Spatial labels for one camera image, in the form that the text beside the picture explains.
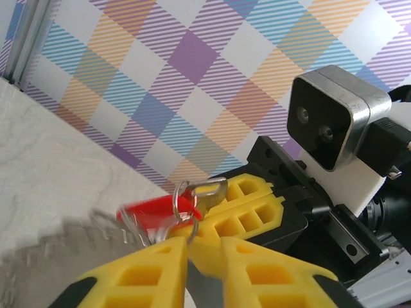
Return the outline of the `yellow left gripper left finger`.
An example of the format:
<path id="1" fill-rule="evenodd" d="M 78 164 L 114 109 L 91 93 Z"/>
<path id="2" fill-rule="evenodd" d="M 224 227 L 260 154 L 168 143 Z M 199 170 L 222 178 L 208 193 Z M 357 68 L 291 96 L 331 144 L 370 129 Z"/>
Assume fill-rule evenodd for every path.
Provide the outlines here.
<path id="1" fill-rule="evenodd" d="M 70 284 L 56 308 L 184 308 L 184 237 L 173 237 L 94 268 Z"/>

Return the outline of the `silver key with red tag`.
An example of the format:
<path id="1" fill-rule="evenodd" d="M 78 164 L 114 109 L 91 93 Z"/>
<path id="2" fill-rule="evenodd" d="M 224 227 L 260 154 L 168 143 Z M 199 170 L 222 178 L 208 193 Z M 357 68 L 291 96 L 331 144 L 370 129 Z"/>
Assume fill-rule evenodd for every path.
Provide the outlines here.
<path id="1" fill-rule="evenodd" d="M 145 246 L 165 241 L 178 227 L 192 225 L 190 243 L 198 232 L 200 221 L 225 199 L 227 191 L 228 181 L 224 177 L 185 180 L 170 195 L 120 207 L 116 218 L 136 232 Z"/>

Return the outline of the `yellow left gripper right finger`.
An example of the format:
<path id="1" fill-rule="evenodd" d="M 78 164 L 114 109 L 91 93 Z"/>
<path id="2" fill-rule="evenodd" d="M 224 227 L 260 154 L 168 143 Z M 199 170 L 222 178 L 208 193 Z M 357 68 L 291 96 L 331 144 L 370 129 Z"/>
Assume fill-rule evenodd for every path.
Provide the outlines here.
<path id="1" fill-rule="evenodd" d="M 235 237 L 221 254 L 224 308 L 364 308 L 328 269 Z"/>

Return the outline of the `aluminium frame post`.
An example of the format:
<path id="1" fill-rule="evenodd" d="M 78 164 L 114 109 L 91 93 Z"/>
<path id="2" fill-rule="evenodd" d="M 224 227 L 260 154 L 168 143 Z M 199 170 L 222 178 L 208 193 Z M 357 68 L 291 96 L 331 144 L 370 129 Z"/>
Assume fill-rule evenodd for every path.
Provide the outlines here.
<path id="1" fill-rule="evenodd" d="M 39 52 L 56 0 L 0 0 L 0 78 L 20 87 Z"/>

